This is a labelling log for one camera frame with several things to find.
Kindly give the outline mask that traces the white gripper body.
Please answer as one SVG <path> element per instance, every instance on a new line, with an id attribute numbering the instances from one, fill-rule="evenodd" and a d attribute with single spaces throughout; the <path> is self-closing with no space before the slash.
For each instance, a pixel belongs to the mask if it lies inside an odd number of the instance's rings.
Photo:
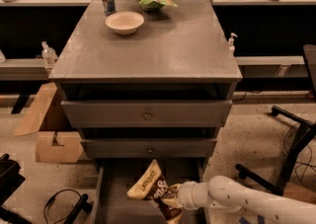
<path id="1" fill-rule="evenodd" d="M 207 207 L 209 202 L 208 184 L 185 182 L 177 192 L 178 201 L 187 210 Z"/>

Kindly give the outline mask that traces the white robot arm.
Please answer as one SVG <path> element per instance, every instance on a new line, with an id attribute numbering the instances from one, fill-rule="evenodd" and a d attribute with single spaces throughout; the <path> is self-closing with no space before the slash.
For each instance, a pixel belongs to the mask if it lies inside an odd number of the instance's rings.
<path id="1" fill-rule="evenodd" d="M 215 176 L 207 183 L 173 185 L 162 200 L 167 205 L 186 210 L 243 207 L 276 224 L 316 224 L 315 204 L 244 187 L 224 176 Z"/>

